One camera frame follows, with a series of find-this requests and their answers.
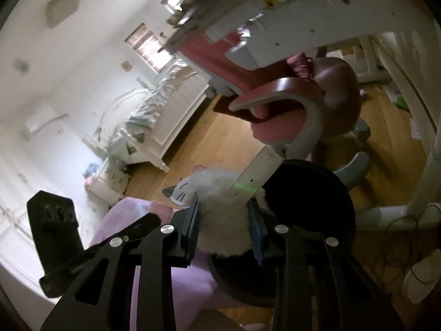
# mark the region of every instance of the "bedside table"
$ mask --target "bedside table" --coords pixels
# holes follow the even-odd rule
[[[89,191],[105,200],[111,207],[120,201],[129,184],[130,176],[122,172],[107,158],[96,173]]]

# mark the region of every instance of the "chair armrest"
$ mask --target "chair armrest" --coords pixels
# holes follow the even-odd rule
[[[228,108],[239,111],[277,100],[296,100],[305,107],[303,128],[285,151],[279,151],[285,159],[305,159],[323,132],[324,96],[314,83],[304,78],[279,78],[235,98]]]
[[[232,112],[248,109],[277,100],[296,100],[305,106],[315,103],[323,106],[323,92],[305,78],[285,77],[271,81],[235,98],[228,109]]]

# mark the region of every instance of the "metal screw head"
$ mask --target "metal screw head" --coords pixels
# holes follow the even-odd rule
[[[175,230],[175,227],[170,224],[162,225],[161,227],[161,233],[163,234],[170,234]]]
[[[336,238],[333,238],[332,236],[330,236],[329,238],[326,239],[326,243],[329,246],[337,246],[338,245],[338,240]]]
[[[123,239],[121,239],[121,238],[113,238],[110,241],[110,246],[111,247],[117,247],[117,246],[120,246],[122,243],[123,243]]]
[[[279,225],[277,225],[277,226],[275,227],[275,229],[276,229],[276,231],[277,231],[279,234],[285,234],[285,233],[287,233],[288,230],[289,230],[289,228],[288,228],[286,225],[283,225],[283,224],[279,224]]]

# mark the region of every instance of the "bed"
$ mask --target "bed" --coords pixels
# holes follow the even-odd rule
[[[165,172],[163,155],[205,98],[206,80],[177,60],[158,86],[130,90],[106,108],[93,139],[127,164],[151,162]]]

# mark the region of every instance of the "white plush toy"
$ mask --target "white plush toy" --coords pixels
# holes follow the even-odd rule
[[[251,249],[248,209],[243,197],[231,188],[238,177],[236,172],[196,166],[170,197],[175,204],[188,206],[197,193],[198,248],[204,252],[227,257]]]

